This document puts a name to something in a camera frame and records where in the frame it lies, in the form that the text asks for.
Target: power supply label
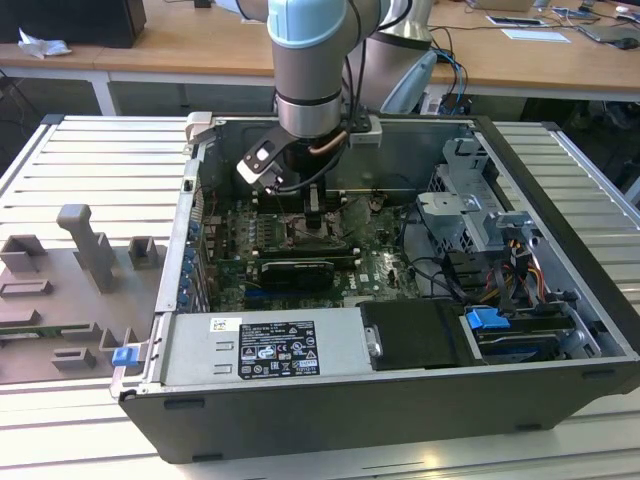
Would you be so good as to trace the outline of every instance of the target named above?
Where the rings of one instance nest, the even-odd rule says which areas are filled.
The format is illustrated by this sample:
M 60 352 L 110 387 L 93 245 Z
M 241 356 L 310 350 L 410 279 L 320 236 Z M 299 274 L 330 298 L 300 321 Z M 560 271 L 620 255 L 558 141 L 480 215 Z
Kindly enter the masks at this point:
M 320 375 L 313 322 L 244 323 L 238 350 L 243 380 Z

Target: desk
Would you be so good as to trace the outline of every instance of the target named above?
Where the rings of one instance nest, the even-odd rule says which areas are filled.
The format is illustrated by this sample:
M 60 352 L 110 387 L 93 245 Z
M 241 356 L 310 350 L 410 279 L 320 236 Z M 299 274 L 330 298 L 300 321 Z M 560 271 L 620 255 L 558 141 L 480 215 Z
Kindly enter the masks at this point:
M 579 3 L 554 1 L 573 8 Z M 441 0 L 430 23 L 491 25 L 485 12 L 465 13 L 465 5 Z M 191 2 L 145 0 L 145 8 L 146 29 L 132 49 L 72 45 L 69 56 L 38 60 L 16 45 L 0 45 L 0 68 L 15 77 L 89 81 L 104 115 L 118 113 L 109 88 L 112 81 L 273 85 L 271 42 L 263 25 L 241 23 L 238 16 L 218 7 L 194 9 Z M 597 9 L 615 13 L 609 4 L 598 4 Z M 566 29 L 562 33 L 570 44 L 510 40 L 500 30 L 451 33 L 456 56 L 469 72 L 469 94 L 640 100 L 638 51 L 616 50 Z M 436 39 L 443 47 L 447 44 L 442 31 L 436 32 Z M 430 91 L 441 93 L 452 80 L 451 68 L 437 65 Z

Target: aluminum profile table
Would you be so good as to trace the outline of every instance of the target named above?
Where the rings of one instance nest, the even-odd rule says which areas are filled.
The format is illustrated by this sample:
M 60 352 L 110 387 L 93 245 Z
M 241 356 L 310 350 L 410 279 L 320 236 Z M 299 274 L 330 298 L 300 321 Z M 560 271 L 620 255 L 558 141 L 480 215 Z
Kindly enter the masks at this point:
M 86 201 L 114 244 L 125 228 L 130 236 L 151 225 L 166 242 L 188 158 L 183 126 L 182 118 L 66 117 L 40 127 L 0 181 L 0 240 L 37 227 L 48 248 L 68 246 L 64 232 L 53 233 L 51 207 Z M 640 281 L 621 266 L 640 261 L 638 231 L 625 221 L 635 223 L 637 212 L 561 134 L 534 124 L 498 127 L 635 301 Z M 640 390 L 599 399 L 551 431 L 174 466 L 110 397 L 109 382 L 0 386 L 0 478 L 640 478 Z
M 640 313 L 640 212 L 562 132 L 533 123 L 496 126 Z M 498 184 L 522 209 L 507 180 Z

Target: table leg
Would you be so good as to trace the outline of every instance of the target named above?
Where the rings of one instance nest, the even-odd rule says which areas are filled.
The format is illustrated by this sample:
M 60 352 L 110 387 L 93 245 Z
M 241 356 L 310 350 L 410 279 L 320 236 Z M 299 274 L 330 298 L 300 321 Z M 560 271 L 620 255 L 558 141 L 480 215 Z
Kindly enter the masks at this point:
M 120 115 L 120 106 L 111 91 L 108 77 L 105 75 L 102 78 L 94 78 L 91 80 L 91 85 L 100 105 L 100 113 L 104 116 Z

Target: sticker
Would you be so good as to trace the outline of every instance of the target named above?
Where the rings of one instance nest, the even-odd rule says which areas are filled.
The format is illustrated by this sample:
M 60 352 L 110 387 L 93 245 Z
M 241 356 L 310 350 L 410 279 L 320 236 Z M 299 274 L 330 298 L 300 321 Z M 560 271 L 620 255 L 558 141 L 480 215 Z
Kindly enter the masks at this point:
M 313 322 L 239 323 L 238 327 L 238 375 L 243 380 L 320 375 Z
M 242 324 L 241 317 L 215 317 L 211 319 L 210 332 L 237 332 Z

